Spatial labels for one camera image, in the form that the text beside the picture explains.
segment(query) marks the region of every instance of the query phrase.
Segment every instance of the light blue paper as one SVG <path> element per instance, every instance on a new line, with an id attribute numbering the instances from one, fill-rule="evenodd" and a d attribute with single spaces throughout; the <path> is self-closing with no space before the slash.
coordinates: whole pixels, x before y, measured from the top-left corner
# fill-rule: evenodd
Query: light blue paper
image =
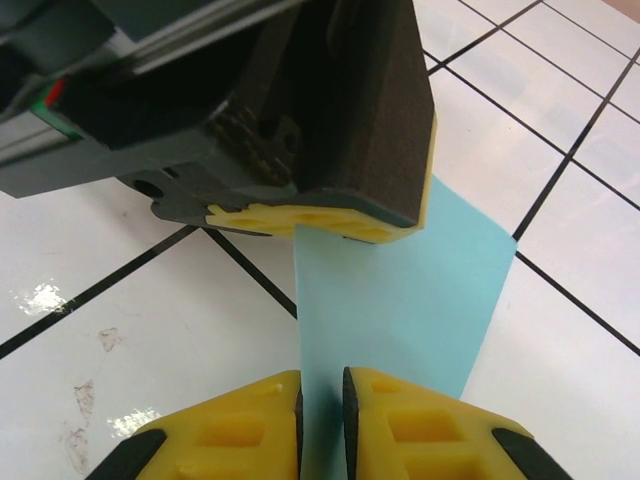
<path id="1" fill-rule="evenodd" d="M 459 397 L 516 251 L 437 178 L 426 228 L 367 245 L 297 227 L 303 480 L 346 480 L 342 370 L 382 370 Z"/>

